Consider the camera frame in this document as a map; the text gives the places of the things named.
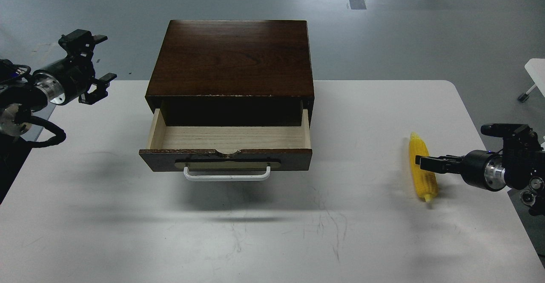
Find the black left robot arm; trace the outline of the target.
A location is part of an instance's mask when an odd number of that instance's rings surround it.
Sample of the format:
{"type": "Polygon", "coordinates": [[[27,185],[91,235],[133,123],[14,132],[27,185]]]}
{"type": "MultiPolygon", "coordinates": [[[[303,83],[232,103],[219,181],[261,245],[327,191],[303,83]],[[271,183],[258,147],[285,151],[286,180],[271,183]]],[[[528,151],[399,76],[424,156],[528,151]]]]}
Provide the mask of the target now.
{"type": "Polygon", "coordinates": [[[107,89],[117,75],[96,78],[93,66],[94,48],[107,40],[106,35],[92,35],[90,31],[76,29],[62,35],[58,41],[66,56],[41,69],[1,60],[1,134],[19,137],[31,126],[42,126],[53,136],[41,142],[27,142],[32,149],[59,145],[66,133],[56,124],[35,116],[35,112],[49,103],[64,106],[78,99],[82,104],[93,105],[107,97],[107,89]]]}

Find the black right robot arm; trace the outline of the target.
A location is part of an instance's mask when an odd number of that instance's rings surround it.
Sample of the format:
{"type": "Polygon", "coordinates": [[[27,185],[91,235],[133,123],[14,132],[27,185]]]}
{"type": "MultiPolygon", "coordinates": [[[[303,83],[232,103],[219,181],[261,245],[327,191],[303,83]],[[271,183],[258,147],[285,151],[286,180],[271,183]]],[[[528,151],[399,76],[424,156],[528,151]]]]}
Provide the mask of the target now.
{"type": "Polygon", "coordinates": [[[498,192],[505,187],[520,191],[529,215],[544,215],[544,149],[527,124],[490,123],[480,129],[485,136],[503,141],[499,151],[473,150],[464,156],[431,157],[425,143],[412,132],[409,158],[415,190],[430,202],[437,195],[435,173],[459,174],[473,187],[498,192]]]}

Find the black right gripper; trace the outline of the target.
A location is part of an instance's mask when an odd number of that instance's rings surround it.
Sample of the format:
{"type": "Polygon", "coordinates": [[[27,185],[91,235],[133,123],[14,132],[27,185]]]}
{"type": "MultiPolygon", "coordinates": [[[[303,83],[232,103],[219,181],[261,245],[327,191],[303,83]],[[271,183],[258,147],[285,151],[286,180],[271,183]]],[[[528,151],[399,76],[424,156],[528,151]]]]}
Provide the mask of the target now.
{"type": "Polygon", "coordinates": [[[507,185],[503,156],[493,152],[473,150],[465,156],[440,157],[415,155],[415,164],[421,170],[434,173],[461,173],[466,184],[491,192],[498,192],[507,185]]]}

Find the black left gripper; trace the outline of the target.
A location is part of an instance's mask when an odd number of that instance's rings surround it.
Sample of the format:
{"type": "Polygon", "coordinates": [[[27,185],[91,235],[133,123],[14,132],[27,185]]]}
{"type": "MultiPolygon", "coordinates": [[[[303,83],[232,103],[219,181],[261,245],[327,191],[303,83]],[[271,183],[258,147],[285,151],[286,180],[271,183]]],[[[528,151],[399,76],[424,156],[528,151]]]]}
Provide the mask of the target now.
{"type": "Polygon", "coordinates": [[[117,78],[117,74],[109,72],[96,79],[91,60],[96,45],[107,39],[107,35],[92,35],[90,31],[83,29],[61,35],[58,44],[67,53],[66,58],[34,71],[34,85],[55,105],[66,105],[75,99],[87,105],[101,101],[107,97],[107,89],[111,81],[117,78]],[[96,88],[89,92],[91,86],[96,88]]]}

